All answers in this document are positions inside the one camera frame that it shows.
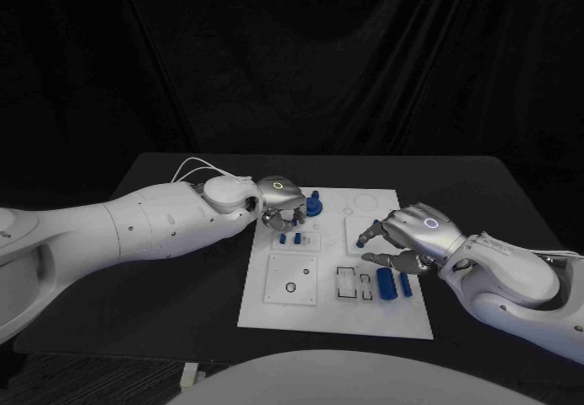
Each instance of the blue cylinder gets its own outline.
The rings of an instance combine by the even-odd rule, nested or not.
[[[398,298],[398,290],[395,288],[393,272],[388,267],[378,269],[378,285],[380,299],[395,300]]]
[[[411,297],[411,287],[409,287],[409,280],[408,280],[408,274],[406,273],[399,273],[399,281],[401,281],[401,288],[404,289],[404,295],[406,297]]]

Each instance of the blue part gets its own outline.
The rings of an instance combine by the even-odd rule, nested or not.
[[[379,296],[382,300],[395,300],[398,290],[395,288],[392,269],[382,267],[378,269]]]
[[[317,198],[307,198],[307,216],[314,217],[323,211],[323,203]]]
[[[409,280],[408,280],[406,273],[399,273],[399,281],[401,281],[401,287],[404,288],[404,295],[406,297],[411,297],[411,287],[409,287]]]

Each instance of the robotic hand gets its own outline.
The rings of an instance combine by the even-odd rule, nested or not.
[[[272,176],[254,183],[207,168],[225,175],[197,186],[179,180],[109,202],[52,211],[0,208],[0,343],[99,268],[184,255],[259,217],[275,230],[304,222],[307,199],[288,180]],[[292,211],[292,221],[282,219],[284,210]]]
[[[360,234],[382,235],[399,255],[362,259],[409,274],[438,271],[477,320],[584,364],[584,260],[569,251],[532,251],[481,235],[418,203]]]

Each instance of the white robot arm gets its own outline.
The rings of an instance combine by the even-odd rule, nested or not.
[[[396,256],[366,253],[363,260],[411,274],[435,268],[481,322],[584,364],[582,256],[530,251],[486,233],[467,237],[422,203],[392,211],[365,230],[359,243],[378,235],[411,250]]]
[[[292,220],[282,219],[284,210]],[[305,198],[279,176],[258,183],[230,174],[197,186],[170,182],[52,211],[0,208],[0,343],[81,277],[122,262],[196,251],[258,217],[277,230],[304,222]]]

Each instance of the black table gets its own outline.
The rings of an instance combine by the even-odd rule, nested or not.
[[[143,154],[112,198],[168,182],[187,156]],[[300,186],[395,189],[402,206],[418,201],[429,204],[467,235],[484,230],[515,245],[562,247],[494,158],[199,157],[255,180],[282,175]],[[189,180],[209,176],[215,176],[210,170],[202,170]],[[252,239],[254,224],[186,256],[125,263],[92,273],[18,335],[17,351],[236,364],[285,351],[330,348],[419,359],[506,386],[515,381],[581,383],[584,366],[477,322],[435,274],[419,278],[432,341],[238,328]]]

